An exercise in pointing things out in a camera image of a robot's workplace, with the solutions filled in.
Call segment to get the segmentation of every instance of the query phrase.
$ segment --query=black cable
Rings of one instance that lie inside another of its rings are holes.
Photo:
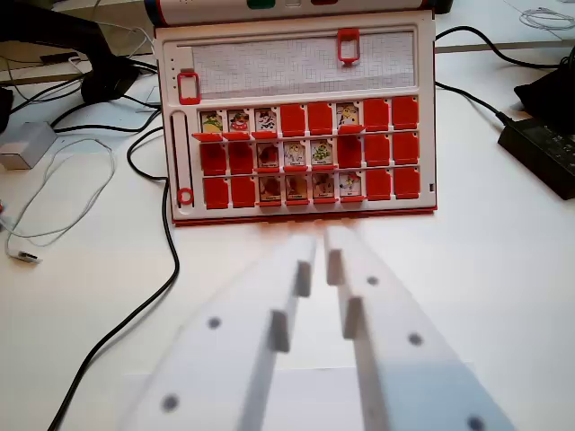
[[[160,110],[156,110],[152,115],[150,115],[150,117],[147,119],[146,123],[144,123],[144,126],[142,126],[141,128],[118,128],[116,126],[105,126],[103,124],[84,124],[82,126],[72,126],[70,128],[55,128],[54,132],[56,133],[65,133],[65,132],[71,132],[73,130],[82,130],[85,128],[103,128],[105,130],[115,130],[117,132],[126,132],[126,133],[139,133],[144,131],[149,125],[150,123],[158,116],[160,115],[161,111]]]
[[[512,119],[510,119],[507,115],[505,115],[503,112],[501,112],[500,110],[496,110],[495,108],[493,108],[493,106],[491,106],[489,103],[487,103],[486,101],[482,101],[481,99],[479,99],[478,97],[473,96],[470,92],[466,92],[465,90],[462,90],[460,88],[456,88],[456,87],[451,87],[449,85],[445,85],[442,84],[438,81],[435,82],[435,85],[439,88],[443,88],[444,90],[448,90],[450,92],[456,92],[457,94],[461,94],[462,96],[466,97],[467,99],[474,101],[475,103],[479,103],[480,105],[484,106],[485,108],[487,108],[488,110],[490,110],[491,112],[493,112],[495,114],[495,116],[504,124],[507,125],[509,122],[512,121]]]
[[[145,103],[144,101],[139,101],[138,99],[134,99],[133,97],[127,96],[126,94],[122,95],[123,98],[131,100],[131,101],[136,101],[137,103],[139,103],[140,105],[144,105],[147,106],[149,108],[154,108],[155,110],[159,110],[160,107],[159,106],[155,106],[155,105],[150,105],[149,103]],[[93,105],[93,103],[81,103],[77,106],[74,106],[74,108],[71,108],[69,110],[67,110],[66,112],[64,112],[63,114],[61,114],[57,119],[55,119],[54,121],[52,121],[50,123],[50,126],[52,128],[54,128],[60,121],[62,121],[63,119],[65,119],[68,115],[73,114],[74,112],[76,112],[77,110],[80,110],[82,108],[85,108],[87,106],[91,106]]]
[[[64,99],[65,97],[68,97],[69,95],[74,94],[75,92],[79,92],[81,88],[82,85],[78,85],[71,92],[65,92],[64,94],[60,94],[59,96],[48,97],[47,99],[40,99],[39,101],[33,101],[33,103],[45,103],[47,101],[57,101],[58,99]]]
[[[68,84],[70,84],[70,83],[72,83],[72,82],[74,82],[74,81],[78,81],[78,80],[81,80],[81,79],[83,79],[83,78],[84,78],[84,75],[79,75],[79,76],[76,76],[76,77],[74,77],[74,78],[72,78],[72,79],[68,79],[67,81],[64,81],[63,83],[53,85],[53,86],[47,88],[46,90],[42,90],[41,92],[39,92],[39,93],[37,93],[37,94],[34,94],[32,97],[30,97],[29,100],[24,101],[23,103],[21,103],[20,105],[16,106],[15,108],[12,108],[12,110],[10,111],[10,113],[11,113],[11,114],[14,114],[15,112],[21,110],[22,108],[28,106],[28,105],[31,104],[33,101],[35,101],[36,99],[38,99],[38,98],[39,98],[40,96],[42,96],[43,94],[46,94],[47,92],[51,92],[51,91],[53,91],[53,90],[56,90],[57,88],[64,87],[64,86],[66,86],[66,85],[68,85]]]
[[[168,280],[162,285],[162,287],[160,287],[157,291],[155,291],[155,293],[152,296],[150,296],[148,299],[146,299],[138,308],[136,308],[136,310],[131,312],[129,314],[129,316],[126,319],[124,319],[118,326],[116,326],[113,330],[108,332],[100,341],[98,341],[98,343],[92,348],[92,350],[90,350],[90,353],[88,353],[88,355],[86,356],[86,358],[84,359],[84,361],[80,365],[80,368],[78,369],[78,371],[74,377],[74,380],[72,381],[72,384],[70,385],[70,388],[68,389],[68,392],[66,393],[66,397],[62,401],[62,404],[60,405],[60,408],[58,409],[56,416],[52,420],[52,423],[50,424],[48,431],[57,431],[60,428],[60,426],[62,425],[62,421],[64,420],[64,416],[66,415],[66,411],[68,410],[68,407],[70,407],[70,403],[72,402],[72,399],[74,398],[75,391],[78,388],[78,385],[82,381],[82,378],[86,374],[86,371],[88,370],[88,368],[90,366],[90,363],[92,362],[94,356],[98,353],[98,351],[108,341],[110,341],[110,339],[112,337],[114,337],[116,334],[118,334],[118,332],[120,332],[122,329],[124,329],[126,327],[126,325],[128,325],[136,316],[138,316],[142,311],[144,311],[145,308],[147,308],[150,304],[152,304],[158,297],[160,297],[164,293],[167,293],[169,291],[169,289],[173,286],[174,282],[176,281],[176,279],[178,278],[178,276],[180,274],[180,258],[178,257],[178,251],[176,250],[175,246],[173,245],[173,239],[172,239],[172,236],[170,234],[170,224],[168,223],[168,216],[167,216],[167,211],[166,211],[166,206],[168,203],[168,192],[170,190],[170,182],[169,182],[167,177],[155,177],[155,176],[152,176],[152,175],[149,175],[145,172],[140,171],[134,165],[134,163],[132,163],[132,160],[131,160],[132,153],[136,149],[137,145],[140,144],[148,136],[152,135],[153,133],[155,133],[161,129],[162,128],[153,128],[152,130],[149,130],[144,135],[139,137],[134,144],[132,144],[132,146],[128,149],[128,163],[138,175],[146,178],[147,180],[165,181],[164,196],[162,198],[162,222],[164,224],[165,238],[168,241],[168,245],[170,246],[170,252],[172,253],[172,257],[173,257],[173,264],[174,264],[173,273],[170,275]]]
[[[504,59],[505,61],[508,61],[509,63],[517,65],[517,66],[530,67],[530,68],[534,68],[534,69],[557,69],[557,68],[561,67],[562,65],[564,65],[565,63],[568,63],[570,70],[573,70],[573,67],[575,66],[575,47],[573,48],[573,50],[571,51],[571,53],[569,54],[568,57],[565,57],[561,60],[559,65],[538,65],[537,63],[527,63],[525,61],[516,60],[515,58],[507,57],[505,54],[501,53],[501,51],[499,51],[497,49],[497,47],[493,44],[493,42],[491,42],[489,40],[489,38],[487,36],[485,36],[483,33],[481,33],[479,30],[475,29],[474,27],[469,27],[467,25],[460,25],[458,27],[454,27],[452,29],[442,31],[441,33],[439,33],[436,36],[436,40],[439,40],[439,39],[443,38],[444,36],[451,34],[455,31],[470,31],[473,34],[476,34],[477,36],[482,38],[485,41],[485,43],[487,43],[487,45],[489,45],[489,47],[493,50],[493,52],[498,57]],[[466,92],[465,90],[461,90],[460,88],[456,88],[456,87],[451,87],[449,85],[442,84],[438,81],[435,82],[435,85],[439,88],[443,88],[444,90],[448,90],[450,92],[456,92],[457,94],[461,94],[462,96],[466,97],[470,101],[474,101],[475,103],[479,103],[483,107],[485,107],[488,110],[490,110],[491,112],[493,112],[495,114],[495,116],[504,125],[508,125],[509,123],[513,122],[513,120],[510,117],[508,117],[507,115],[505,115],[503,112],[501,112],[500,110],[496,110],[493,106],[491,106],[486,101],[482,101],[478,97],[473,96],[472,94],[470,94],[469,92]]]
[[[489,48],[491,48],[493,50],[493,52],[499,58],[502,58],[505,61],[509,61],[509,63],[512,63],[514,65],[523,66],[523,67],[531,67],[534,69],[556,69],[560,66],[560,65],[538,65],[537,63],[527,63],[526,61],[516,60],[515,58],[507,57],[505,54],[501,53],[501,51],[499,51],[497,49],[497,47],[493,44],[493,42],[491,42],[487,38],[487,36],[485,36],[483,33],[481,33],[479,30],[475,29],[474,27],[469,27],[468,25],[459,25],[459,26],[454,27],[452,29],[442,31],[436,36],[435,39],[440,40],[441,38],[447,36],[448,34],[455,32],[455,31],[470,31],[473,34],[476,34],[477,36],[482,38],[483,41],[485,43],[487,43],[487,45],[489,45]]]
[[[146,103],[144,101],[139,101],[138,99],[134,99],[133,97],[129,97],[126,94],[124,94],[122,97],[124,99],[128,99],[129,101],[135,101],[136,103],[139,103],[142,106],[147,106],[148,108],[154,108],[155,110],[157,110],[159,108],[159,106],[157,106],[157,105],[152,105],[152,104]]]
[[[54,121],[52,121],[50,123],[50,127],[54,128],[56,126],[57,123],[59,123],[60,121],[62,121],[63,119],[65,119],[68,115],[72,114],[73,112],[76,112],[77,110],[80,110],[81,108],[85,108],[86,106],[90,106],[91,103],[80,103],[77,106],[74,106],[74,108],[71,108],[69,110],[67,110],[66,112],[64,112],[63,114],[61,114],[57,119],[55,119]]]

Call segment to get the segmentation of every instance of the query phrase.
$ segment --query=red flip tile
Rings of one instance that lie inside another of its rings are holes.
[[[420,139],[416,133],[394,133],[395,164],[416,164],[420,158]]]
[[[389,200],[392,194],[392,177],[385,169],[366,171],[367,200]]]
[[[396,168],[394,190],[398,199],[417,199],[420,196],[420,173],[415,168]]]
[[[368,132],[380,132],[389,129],[389,105],[385,103],[385,99],[363,101],[363,122]]]
[[[338,136],[338,165],[340,168],[361,166],[361,141],[357,136]]]
[[[325,101],[308,103],[307,121],[311,135],[332,134],[332,107]]]
[[[400,96],[393,98],[392,122],[396,130],[417,128],[419,120],[419,104],[416,97]]]
[[[238,173],[253,172],[253,151],[247,142],[230,142],[228,144],[230,153],[230,172],[232,175]]]
[[[199,156],[205,175],[226,173],[226,150],[221,144],[200,144]]]
[[[282,105],[279,107],[281,114],[281,131],[284,136],[303,136],[305,134],[305,111],[301,105]]]
[[[234,208],[255,207],[255,183],[250,177],[236,177],[232,182]]]
[[[207,209],[227,208],[229,195],[226,181],[223,178],[204,179],[204,198]]]
[[[364,137],[367,166],[389,164],[389,138],[387,135],[366,135]]]

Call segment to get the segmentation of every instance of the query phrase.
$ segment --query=black stand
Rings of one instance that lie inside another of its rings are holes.
[[[8,1],[0,13],[0,40],[19,40],[83,52],[92,72],[82,82],[86,103],[121,97],[139,71],[130,60],[114,56],[97,23],[28,4]]]

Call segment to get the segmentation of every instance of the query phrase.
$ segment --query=white cable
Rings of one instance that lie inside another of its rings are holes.
[[[77,70],[78,72],[80,72],[81,74],[83,74],[84,71],[83,71],[80,67],[78,67],[78,66],[76,65],[76,63],[74,63],[74,60],[77,60],[78,63],[79,63],[79,62],[82,61],[82,59],[81,59],[79,56],[70,57],[70,58],[68,59],[68,63],[70,63],[70,65],[72,65],[72,67],[73,67],[75,70]]]
[[[519,15],[519,20],[529,27],[540,30],[570,30],[575,28],[575,18],[570,15],[558,13],[547,9],[546,7],[539,7],[537,9],[527,9]],[[563,25],[552,25],[545,22],[565,22]]]
[[[59,229],[55,229],[49,232],[45,232],[45,233],[35,233],[35,234],[25,234],[22,231],[20,231],[18,229],[18,224],[21,222],[22,218],[24,217],[24,215],[26,214],[26,210],[28,209],[28,207],[31,205],[31,203],[34,201],[34,199],[42,192],[42,190],[44,189],[44,187],[46,186],[46,184],[48,183],[50,177],[69,159],[71,159],[72,157],[74,157],[73,155],[70,157],[67,157],[66,159],[64,159],[61,163],[59,163],[58,165],[56,165],[56,167],[53,170],[50,170],[50,168],[52,167],[52,165],[54,164],[55,160],[56,160],[56,156],[63,150],[65,150],[66,148],[68,148],[69,146],[72,145],[76,145],[79,144],[81,142],[84,141],[94,141],[96,143],[98,143],[99,145],[101,145],[109,154],[110,156],[110,162],[111,162],[111,169],[110,169],[110,175],[108,176],[108,178],[105,180],[105,182],[92,194],[92,196],[90,197],[90,199],[88,199],[88,202],[86,203],[84,209],[82,210],[82,212],[80,213],[80,215],[70,224],[61,227]],[[103,192],[103,190],[106,188],[106,186],[110,183],[111,179],[114,177],[114,174],[116,173],[116,159],[114,158],[114,153],[112,151],[112,149],[107,146],[106,144],[104,144],[102,141],[100,141],[99,139],[96,138],[91,138],[91,137],[87,137],[84,139],[80,139],[77,141],[74,141],[70,144],[67,144],[65,146],[63,146],[62,148],[60,148],[59,150],[57,150],[54,155],[52,155],[52,158],[50,160],[50,163],[48,165],[48,167],[46,168],[46,171],[44,172],[44,178],[43,181],[40,185],[40,187],[38,188],[38,190],[32,195],[31,199],[26,203],[26,205],[24,205],[22,211],[20,212],[20,214],[16,217],[15,222],[13,223],[12,226],[8,226],[8,223],[2,219],[0,217],[0,225],[3,226],[5,228],[5,230],[8,232],[8,236],[6,238],[6,241],[4,243],[4,250],[6,252],[6,254],[8,256],[12,256],[12,257],[17,257],[17,254],[19,253],[12,253],[10,252],[10,247],[9,247],[9,242],[10,242],[10,238],[12,237],[12,235],[19,237],[19,238],[24,238],[30,242],[31,238],[40,238],[42,236],[48,236],[54,233],[58,233],[58,235],[51,239],[49,242],[46,242],[44,244],[37,244],[35,242],[32,242],[34,245],[39,246],[39,247],[46,247],[50,244],[53,244],[54,242],[56,242],[58,239],[60,239],[64,234],[66,234],[70,229],[72,229],[74,226],[76,226],[92,209],[92,207],[94,206],[94,204],[96,203],[96,201],[98,200],[98,197],[101,195],[101,193]]]
[[[152,40],[152,38],[146,33],[146,31],[141,28],[141,27],[125,27],[123,25],[118,25],[118,24],[114,24],[112,22],[101,22],[101,21],[94,21],[100,25],[108,25],[110,27],[116,27],[118,29],[123,29],[123,30],[128,30],[128,31],[141,31],[142,34],[144,35],[144,40],[147,40],[150,43],[150,49],[152,49],[152,54],[155,55],[154,52],[154,41]],[[142,43],[140,46],[137,47],[137,49],[134,51],[136,52],[138,49],[140,49],[140,47],[144,45],[144,43]]]

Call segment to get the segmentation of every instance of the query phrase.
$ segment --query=white table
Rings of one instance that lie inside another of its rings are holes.
[[[504,0],[504,1],[505,3],[517,9],[519,13],[522,13],[527,9],[537,9],[539,7],[544,7],[547,9],[551,9],[552,11],[562,13],[564,15],[575,17],[575,3],[564,3],[560,2],[559,0]],[[561,40],[566,40],[571,45],[573,45],[572,42],[575,40],[575,29],[562,30],[562,31],[553,30],[552,33]]]
[[[436,15],[437,34],[457,25],[469,25],[482,31],[500,48],[537,48],[562,43],[558,35],[520,22],[520,14],[516,7],[503,0],[454,0],[450,13]],[[458,31],[438,40],[436,47],[440,52],[489,49],[483,40],[467,31]]]
[[[530,49],[513,55],[557,62],[566,52]],[[542,74],[508,66],[491,52],[437,57],[439,81],[464,87],[516,119],[521,116],[510,108],[517,101],[512,87]],[[147,79],[129,94],[146,92],[154,81]],[[9,127],[53,119],[78,102],[74,96],[21,110]],[[142,124],[146,115],[123,103],[79,111],[63,125]],[[150,373],[180,324],[218,288],[290,234],[320,237],[327,224],[345,224],[396,272],[517,429],[571,430],[575,201],[557,198],[501,149],[495,118],[463,97],[438,91],[437,126],[434,215],[175,230],[182,261],[176,286],[93,364],[61,429],[115,429],[130,376]],[[40,251],[45,261],[38,267],[0,255],[0,429],[46,429],[88,350],[173,270],[161,225],[161,186],[139,178],[125,163],[135,138],[98,136],[116,148],[119,169],[92,212]],[[66,142],[72,138],[66,136]],[[61,145],[60,139],[50,151]],[[79,210],[107,172],[106,159],[95,148],[74,150],[81,155],[55,176],[22,229],[44,230]],[[135,159],[148,172],[165,172],[160,139]],[[8,215],[36,187],[46,162],[31,172],[0,172]],[[300,302],[293,351],[279,357],[278,369],[354,365],[352,346],[340,335],[336,292],[323,274],[320,247],[312,297]]]

